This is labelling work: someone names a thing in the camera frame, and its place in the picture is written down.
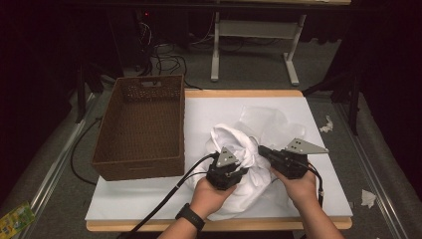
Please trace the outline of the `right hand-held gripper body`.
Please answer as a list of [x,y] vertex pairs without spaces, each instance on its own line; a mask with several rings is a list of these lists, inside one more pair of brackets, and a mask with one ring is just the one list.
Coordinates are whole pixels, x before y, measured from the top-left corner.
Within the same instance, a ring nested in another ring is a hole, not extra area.
[[325,147],[313,144],[300,138],[294,138],[281,150],[270,151],[272,167],[287,179],[300,179],[308,171],[317,175],[317,170],[310,165],[310,154],[329,153]]

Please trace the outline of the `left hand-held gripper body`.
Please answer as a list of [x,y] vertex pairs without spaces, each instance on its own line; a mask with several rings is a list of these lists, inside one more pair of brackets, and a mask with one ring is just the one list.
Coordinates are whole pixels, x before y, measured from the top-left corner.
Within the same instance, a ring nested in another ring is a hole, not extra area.
[[206,179],[218,190],[227,190],[240,182],[240,174],[237,170],[238,159],[223,147],[217,152],[209,165]]

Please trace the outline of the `white cloth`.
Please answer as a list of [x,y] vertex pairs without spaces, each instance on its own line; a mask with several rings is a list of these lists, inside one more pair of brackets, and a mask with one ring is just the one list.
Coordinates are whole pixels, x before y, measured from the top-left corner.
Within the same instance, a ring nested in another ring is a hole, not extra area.
[[211,129],[210,135],[209,149],[221,151],[226,147],[239,160],[240,166],[248,169],[223,206],[208,217],[212,221],[234,218],[249,209],[270,185],[270,164],[259,155],[255,139],[238,129],[219,123]]

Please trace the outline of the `brown woven basket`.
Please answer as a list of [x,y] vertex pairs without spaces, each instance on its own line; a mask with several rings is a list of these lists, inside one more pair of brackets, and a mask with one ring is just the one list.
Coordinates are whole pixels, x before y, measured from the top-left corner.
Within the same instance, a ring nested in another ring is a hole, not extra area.
[[184,77],[119,78],[102,120],[92,166],[107,181],[184,173]]

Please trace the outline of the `person's left hand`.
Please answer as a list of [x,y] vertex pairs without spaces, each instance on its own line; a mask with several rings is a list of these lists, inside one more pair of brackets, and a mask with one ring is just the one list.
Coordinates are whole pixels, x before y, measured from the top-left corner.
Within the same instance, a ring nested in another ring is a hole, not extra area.
[[236,188],[237,186],[234,185],[226,190],[218,190],[203,177],[196,184],[190,202],[190,209],[201,219],[206,219],[223,206],[224,202]]

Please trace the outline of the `person's right hand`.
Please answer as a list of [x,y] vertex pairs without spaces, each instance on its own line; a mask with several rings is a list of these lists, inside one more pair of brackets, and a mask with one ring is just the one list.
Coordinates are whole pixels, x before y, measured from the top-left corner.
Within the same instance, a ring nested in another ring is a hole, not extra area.
[[274,168],[271,171],[284,183],[289,197],[301,214],[321,210],[317,201],[317,180],[313,173],[308,171],[300,179],[287,179]]

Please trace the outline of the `black wristwatch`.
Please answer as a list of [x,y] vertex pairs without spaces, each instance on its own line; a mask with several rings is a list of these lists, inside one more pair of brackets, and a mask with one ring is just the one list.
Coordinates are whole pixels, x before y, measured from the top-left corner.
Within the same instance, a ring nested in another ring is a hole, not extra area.
[[205,221],[190,208],[189,203],[185,203],[183,205],[183,207],[176,214],[175,218],[186,219],[197,229],[198,232],[200,232],[205,225]]

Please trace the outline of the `crumpled white paper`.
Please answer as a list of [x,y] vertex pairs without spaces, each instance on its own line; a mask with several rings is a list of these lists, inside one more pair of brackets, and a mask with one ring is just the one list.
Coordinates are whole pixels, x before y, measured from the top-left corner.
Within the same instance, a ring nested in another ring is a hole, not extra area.
[[361,190],[361,205],[367,206],[368,208],[372,208],[374,206],[375,200],[377,196],[367,190]]
[[329,132],[333,130],[333,122],[330,116],[326,116],[325,119],[326,124],[319,129],[320,132]]

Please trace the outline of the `black metal stand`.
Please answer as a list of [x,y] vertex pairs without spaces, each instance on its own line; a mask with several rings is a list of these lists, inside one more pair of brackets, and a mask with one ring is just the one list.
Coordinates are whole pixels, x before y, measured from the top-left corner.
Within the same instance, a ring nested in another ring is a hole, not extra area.
[[330,99],[333,103],[348,103],[347,122],[353,134],[357,135],[359,87],[360,75],[345,72],[305,89],[302,94],[307,97],[318,91],[332,90]]
[[87,111],[86,87],[92,93],[99,94],[104,90],[100,78],[99,66],[94,63],[83,63],[77,70],[77,103],[78,115],[76,123],[80,123]]

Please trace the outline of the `green packet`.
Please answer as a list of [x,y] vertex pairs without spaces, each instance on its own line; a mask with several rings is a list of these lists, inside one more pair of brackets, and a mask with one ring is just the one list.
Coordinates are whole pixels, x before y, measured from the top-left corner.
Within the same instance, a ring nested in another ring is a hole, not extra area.
[[28,201],[21,203],[0,219],[0,239],[11,239],[35,220]]

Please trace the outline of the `metal floor rail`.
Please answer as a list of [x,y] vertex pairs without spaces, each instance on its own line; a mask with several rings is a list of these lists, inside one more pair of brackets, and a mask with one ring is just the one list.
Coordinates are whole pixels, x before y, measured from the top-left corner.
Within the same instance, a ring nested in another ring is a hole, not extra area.
[[371,191],[376,195],[376,205],[378,206],[383,220],[386,222],[390,234],[393,239],[409,239],[403,224],[401,223],[396,209],[387,195],[379,177],[377,176],[374,167],[372,166],[367,153],[363,148],[363,144],[358,136],[352,131],[348,124],[347,111],[342,104],[334,104],[336,113],[338,114],[341,122],[345,125],[347,134],[351,143],[357,152],[359,165]]
[[86,112],[81,120],[78,120],[77,97],[72,96],[71,103],[74,107],[70,114],[55,128],[26,169],[22,177],[23,186],[21,189],[30,191],[30,208],[35,215],[35,219],[15,239],[30,239],[68,164],[71,149],[81,135],[87,123],[87,117],[95,108],[100,96],[101,94],[95,93],[87,95],[84,100]]

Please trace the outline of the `white frame desk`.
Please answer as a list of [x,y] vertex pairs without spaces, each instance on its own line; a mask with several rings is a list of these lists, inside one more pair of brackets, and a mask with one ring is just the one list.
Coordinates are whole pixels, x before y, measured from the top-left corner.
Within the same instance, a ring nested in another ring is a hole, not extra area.
[[[249,4],[259,6],[260,4],[276,7],[338,7],[349,6],[351,0],[215,0],[217,4],[229,3]],[[288,79],[292,86],[298,86],[300,81],[297,76],[293,57],[304,28],[307,13],[300,13],[293,20],[221,20],[220,13],[214,13],[214,44],[211,62],[210,80],[219,80],[220,68],[220,38],[240,37],[240,38],[260,38],[260,39],[283,39],[290,40],[291,47],[282,54],[285,67],[288,72]]]

